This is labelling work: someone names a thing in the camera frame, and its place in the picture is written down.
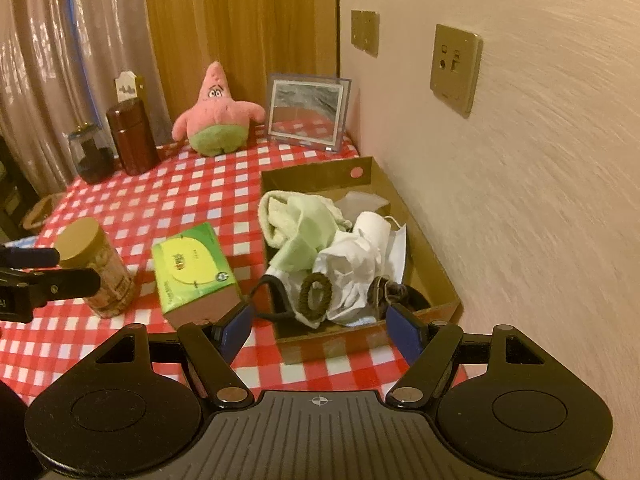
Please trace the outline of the light green cloth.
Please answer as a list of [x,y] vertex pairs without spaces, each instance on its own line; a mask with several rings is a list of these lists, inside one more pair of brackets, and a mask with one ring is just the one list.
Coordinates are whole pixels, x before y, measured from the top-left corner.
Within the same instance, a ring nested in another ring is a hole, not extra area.
[[262,234],[267,245],[276,250],[269,264],[282,272],[310,270],[336,233],[352,228],[341,209],[320,195],[270,192],[264,203]]

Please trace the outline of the white terry towel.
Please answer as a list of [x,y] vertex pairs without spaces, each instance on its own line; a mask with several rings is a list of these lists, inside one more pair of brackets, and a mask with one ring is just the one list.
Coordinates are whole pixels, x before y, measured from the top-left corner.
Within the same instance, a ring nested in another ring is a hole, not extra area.
[[270,191],[258,204],[258,221],[270,247],[282,248],[290,240],[302,240],[314,250],[326,248],[337,231],[352,229],[333,200],[321,195]]

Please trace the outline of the peanut jar with tan lid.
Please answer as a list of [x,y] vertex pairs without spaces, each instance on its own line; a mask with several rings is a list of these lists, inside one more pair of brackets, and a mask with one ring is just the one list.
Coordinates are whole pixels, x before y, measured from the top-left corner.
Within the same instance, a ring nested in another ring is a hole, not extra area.
[[58,234],[54,248],[65,269],[92,269],[101,279],[100,289],[85,303],[100,318],[123,314],[134,298],[134,278],[104,229],[95,218],[80,218]]

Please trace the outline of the green tissue pack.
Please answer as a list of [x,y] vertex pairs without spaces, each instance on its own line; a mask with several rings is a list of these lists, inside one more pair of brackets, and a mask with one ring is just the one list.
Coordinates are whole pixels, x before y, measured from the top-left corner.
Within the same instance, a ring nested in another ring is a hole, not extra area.
[[173,327],[217,322],[241,291],[212,226],[201,223],[152,247],[163,317]]

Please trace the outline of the glass jar with dark contents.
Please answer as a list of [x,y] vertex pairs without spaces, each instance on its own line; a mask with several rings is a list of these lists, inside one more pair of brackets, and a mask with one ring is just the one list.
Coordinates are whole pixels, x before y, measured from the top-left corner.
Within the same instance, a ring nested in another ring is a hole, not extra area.
[[78,176],[87,184],[101,183],[114,174],[113,151],[105,133],[97,125],[84,122],[66,139]]

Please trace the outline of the red white checkered tablecloth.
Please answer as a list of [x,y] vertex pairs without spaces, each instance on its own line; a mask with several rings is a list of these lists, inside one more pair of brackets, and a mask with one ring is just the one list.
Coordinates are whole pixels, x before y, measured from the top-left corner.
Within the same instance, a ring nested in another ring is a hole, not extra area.
[[[141,176],[117,171],[97,185],[76,179],[38,235],[36,246],[52,246],[76,219],[98,220],[134,278],[134,300],[114,318],[99,318],[75,299],[35,310],[26,325],[1,322],[1,381],[25,403],[124,325],[140,323],[150,333],[172,332],[160,310],[154,244],[208,222],[242,292],[248,292],[264,270],[256,212],[260,172],[359,155],[348,138],[334,154],[270,143],[262,128],[252,133],[248,148],[231,155],[201,157],[186,144],[169,144],[158,151],[162,162]],[[408,368],[390,346],[284,364],[271,324],[259,318],[232,366],[256,396],[264,389],[376,389],[384,396]]]

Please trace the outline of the dark brown wooden canister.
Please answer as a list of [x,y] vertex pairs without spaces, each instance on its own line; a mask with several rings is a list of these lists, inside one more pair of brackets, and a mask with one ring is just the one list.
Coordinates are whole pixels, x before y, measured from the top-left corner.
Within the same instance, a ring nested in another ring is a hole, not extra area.
[[126,174],[145,174],[160,163],[142,99],[118,103],[106,112],[106,118]]

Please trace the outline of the brown cardboard box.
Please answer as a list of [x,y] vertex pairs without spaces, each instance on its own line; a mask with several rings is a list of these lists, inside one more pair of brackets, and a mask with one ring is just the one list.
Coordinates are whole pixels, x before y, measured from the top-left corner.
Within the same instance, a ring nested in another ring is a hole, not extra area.
[[260,313],[285,363],[384,346],[395,299],[422,321],[456,314],[454,286],[373,158],[265,170],[260,192]]

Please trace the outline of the white wooden holder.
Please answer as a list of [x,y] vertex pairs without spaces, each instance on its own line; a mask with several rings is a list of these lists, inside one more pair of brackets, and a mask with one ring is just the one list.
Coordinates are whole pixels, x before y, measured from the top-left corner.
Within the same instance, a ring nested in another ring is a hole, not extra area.
[[145,100],[145,83],[142,76],[138,76],[132,70],[123,70],[114,79],[117,102],[125,102],[130,99]]

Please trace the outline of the pink star plush toy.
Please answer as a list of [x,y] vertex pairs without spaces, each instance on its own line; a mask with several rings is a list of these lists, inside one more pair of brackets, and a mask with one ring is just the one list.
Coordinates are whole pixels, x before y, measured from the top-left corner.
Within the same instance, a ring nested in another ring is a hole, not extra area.
[[222,65],[207,67],[198,100],[183,112],[171,129],[172,140],[187,140],[194,151],[215,157],[245,148],[250,125],[263,124],[265,109],[257,103],[235,101]]

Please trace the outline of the beige sheer curtain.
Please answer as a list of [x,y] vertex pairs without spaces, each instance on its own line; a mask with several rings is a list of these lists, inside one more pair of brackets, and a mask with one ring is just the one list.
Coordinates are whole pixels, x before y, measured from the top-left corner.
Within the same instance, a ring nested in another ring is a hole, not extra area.
[[67,133],[105,125],[126,70],[142,79],[155,142],[168,143],[146,0],[1,0],[1,135],[39,195],[76,176]]

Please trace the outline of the clear acrylic picture frame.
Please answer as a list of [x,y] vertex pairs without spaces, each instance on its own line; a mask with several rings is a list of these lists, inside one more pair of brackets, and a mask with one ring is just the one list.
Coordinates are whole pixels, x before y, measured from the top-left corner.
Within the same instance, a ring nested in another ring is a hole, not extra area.
[[266,136],[317,151],[342,149],[352,81],[330,76],[270,74]]

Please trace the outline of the wall power socket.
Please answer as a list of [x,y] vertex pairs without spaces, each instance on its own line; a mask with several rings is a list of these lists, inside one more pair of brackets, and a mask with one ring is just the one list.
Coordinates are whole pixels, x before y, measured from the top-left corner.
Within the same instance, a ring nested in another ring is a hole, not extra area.
[[430,88],[464,118],[473,107],[483,47],[483,38],[474,32],[436,25]]

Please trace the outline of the double wall switch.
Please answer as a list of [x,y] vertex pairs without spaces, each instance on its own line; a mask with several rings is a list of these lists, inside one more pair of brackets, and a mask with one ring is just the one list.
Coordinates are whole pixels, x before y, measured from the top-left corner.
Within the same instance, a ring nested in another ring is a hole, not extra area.
[[380,16],[378,12],[352,10],[352,45],[372,58],[378,56],[378,33],[380,32]]

